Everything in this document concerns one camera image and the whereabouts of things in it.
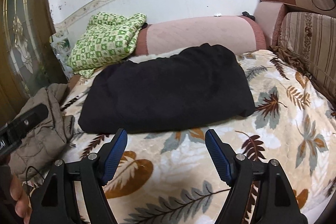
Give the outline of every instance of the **blue gripper pad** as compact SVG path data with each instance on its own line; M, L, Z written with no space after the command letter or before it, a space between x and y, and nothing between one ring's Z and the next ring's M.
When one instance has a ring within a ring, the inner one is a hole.
M119 129L110 143L105 143L98 152L100 157L101 184L112 180L127 145L127 132Z
M233 149L228 144L222 143L221 139L213 129L209 129L205 133L205 145L209 151L219 177L231 187L233 185L236 172L234 170L234 163L232 164L232 159L228 159L227 156L233 156ZM225 155L223 151L223 149L228 148L226 146L231 149L231 151L228 149L228 155Z

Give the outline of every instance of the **decorative glass pattern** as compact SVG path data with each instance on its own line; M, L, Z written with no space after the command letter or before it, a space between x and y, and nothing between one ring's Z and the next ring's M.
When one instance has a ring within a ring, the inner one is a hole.
M2 16L9 62L26 93L32 96L49 81L38 50L29 1L4 0Z

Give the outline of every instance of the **wooden door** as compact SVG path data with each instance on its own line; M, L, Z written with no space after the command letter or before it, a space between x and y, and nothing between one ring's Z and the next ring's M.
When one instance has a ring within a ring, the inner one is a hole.
M0 126L41 87L67 83L49 44L48 10L47 0L0 0Z

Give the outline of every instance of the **sofa armrest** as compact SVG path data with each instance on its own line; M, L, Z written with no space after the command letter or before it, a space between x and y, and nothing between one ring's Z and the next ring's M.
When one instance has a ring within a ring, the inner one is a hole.
M276 45L281 23L288 13L288 7L279 2L260 2L254 12L255 21L264 33L266 46Z

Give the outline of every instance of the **white fur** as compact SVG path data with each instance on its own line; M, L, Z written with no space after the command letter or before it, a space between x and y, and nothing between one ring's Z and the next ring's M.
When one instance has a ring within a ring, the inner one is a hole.
M148 60L153 60L153 59L157 59L158 57L165 57L165 58L169 58L175 54L179 54L180 52L182 52L182 50L184 50L186 48L179 48L177 50L173 50L171 52L166 52L163 54L150 54L150 55L140 55L140 56L134 56L131 57L130 59L128 59L129 61L132 61L134 63L141 63L141 62L145 62Z

